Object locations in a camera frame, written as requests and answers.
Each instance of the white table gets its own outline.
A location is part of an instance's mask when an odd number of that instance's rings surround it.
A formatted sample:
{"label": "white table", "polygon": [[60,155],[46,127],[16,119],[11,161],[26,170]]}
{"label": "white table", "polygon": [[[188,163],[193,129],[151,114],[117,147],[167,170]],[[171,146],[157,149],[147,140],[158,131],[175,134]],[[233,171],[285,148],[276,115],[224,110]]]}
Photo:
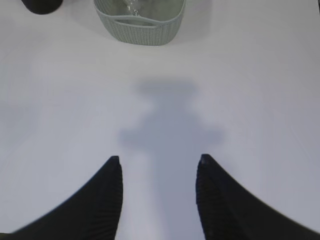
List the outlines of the white table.
{"label": "white table", "polygon": [[169,44],[125,44],[90,0],[0,1],[0,232],[120,155],[117,239],[204,239],[197,163],[320,232],[317,0],[190,0]]}

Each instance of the woven plastic basket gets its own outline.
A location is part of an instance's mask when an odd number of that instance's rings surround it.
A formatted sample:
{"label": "woven plastic basket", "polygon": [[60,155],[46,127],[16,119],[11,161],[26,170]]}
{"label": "woven plastic basket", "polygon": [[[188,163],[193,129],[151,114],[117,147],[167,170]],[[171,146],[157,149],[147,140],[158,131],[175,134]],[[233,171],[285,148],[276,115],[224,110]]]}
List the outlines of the woven plastic basket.
{"label": "woven plastic basket", "polygon": [[94,0],[104,27],[113,37],[121,42],[149,46],[169,43],[180,28],[186,0],[166,0],[165,3],[144,16],[135,16],[125,11],[123,0]]}

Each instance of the black object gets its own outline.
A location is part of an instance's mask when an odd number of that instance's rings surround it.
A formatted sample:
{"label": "black object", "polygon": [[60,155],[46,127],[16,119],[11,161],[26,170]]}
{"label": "black object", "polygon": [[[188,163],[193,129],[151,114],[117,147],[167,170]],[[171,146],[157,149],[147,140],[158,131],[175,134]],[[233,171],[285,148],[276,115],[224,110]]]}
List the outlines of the black object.
{"label": "black object", "polygon": [[67,201],[3,240],[114,240],[122,203],[122,168],[113,156]]}
{"label": "black object", "polygon": [[320,240],[253,196],[208,154],[198,164],[196,203],[206,240]]}
{"label": "black object", "polygon": [[22,0],[29,11],[34,14],[49,14],[57,10],[63,0]]}

